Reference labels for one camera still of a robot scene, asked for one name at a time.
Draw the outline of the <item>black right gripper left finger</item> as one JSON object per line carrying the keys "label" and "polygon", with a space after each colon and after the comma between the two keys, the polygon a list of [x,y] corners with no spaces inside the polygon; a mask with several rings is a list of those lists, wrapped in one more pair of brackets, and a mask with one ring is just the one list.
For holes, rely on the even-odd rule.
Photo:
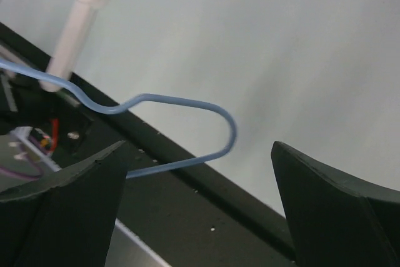
{"label": "black right gripper left finger", "polygon": [[1,266],[104,266],[128,146],[1,192]]}

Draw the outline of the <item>light blue plastic hanger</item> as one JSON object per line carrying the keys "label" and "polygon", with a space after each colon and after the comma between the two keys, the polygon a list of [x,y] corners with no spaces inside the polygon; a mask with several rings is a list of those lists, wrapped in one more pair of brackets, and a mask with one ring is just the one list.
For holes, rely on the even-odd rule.
{"label": "light blue plastic hanger", "polygon": [[212,161],[218,158],[221,158],[228,154],[230,150],[233,148],[234,143],[236,142],[237,138],[237,126],[235,123],[234,118],[227,112],[225,109],[222,107],[204,102],[204,101],[197,101],[197,100],[192,100],[192,99],[186,99],[186,98],[178,98],[178,97],[172,97],[172,96],[165,96],[165,95],[159,95],[159,94],[138,94],[137,96],[131,98],[129,101],[126,101],[122,104],[118,104],[117,106],[103,106],[101,104],[98,104],[94,102],[92,99],[90,99],[87,94],[79,88],[77,85],[74,83],[59,78],[57,76],[50,75],[48,73],[44,73],[42,71],[38,71],[33,68],[29,68],[27,66],[23,66],[20,64],[16,64],[7,60],[2,59],[1,60],[1,68],[12,71],[14,73],[22,74],[30,78],[38,79],[45,81],[47,83],[55,84],[56,86],[62,87],[66,90],[68,90],[70,93],[72,93],[80,102],[83,104],[85,107],[89,108],[92,111],[95,111],[97,113],[101,114],[106,114],[106,115],[115,115],[115,114],[120,114],[128,109],[142,103],[145,101],[149,102],[154,102],[154,103],[164,103],[164,104],[171,104],[171,105],[176,105],[176,106],[185,106],[189,108],[197,108],[197,109],[204,109],[207,111],[212,111],[220,116],[222,116],[228,123],[229,128],[230,128],[230,134],[229,134],[229,139],[227,141],[227,144],[225,147],[223,147],[222,150],[217,151],[215,153],[207,154],[201,157],[196,157],[196,158],[191,158],[191,159],[185,159],[182,161],[175,161],[172,163],[168,164],[162,164],[159,166],[154,166],[150,168],[143,168],[143,169],[138,169],[134,171],[130,171],[127,173],[126,177],[127,179],[131,178],[138,178],[141,176],[147,176],[150,174],[156,174],[156,173],[161,173],[165,171],[170,171],[174,169],[179,169],[179,168],[185,168],[188,166],[192,165],[197,165],[197,164],[202,164],[208,161]]}

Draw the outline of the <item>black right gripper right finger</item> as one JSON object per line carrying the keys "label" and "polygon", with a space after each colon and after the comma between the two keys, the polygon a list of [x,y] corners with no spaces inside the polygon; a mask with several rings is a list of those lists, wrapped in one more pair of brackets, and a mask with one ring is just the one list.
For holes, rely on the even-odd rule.
{"label": "black right gripper right finger", "polygon": [[274,142],[274,175],[298,266],[399,266],[399,192]]}

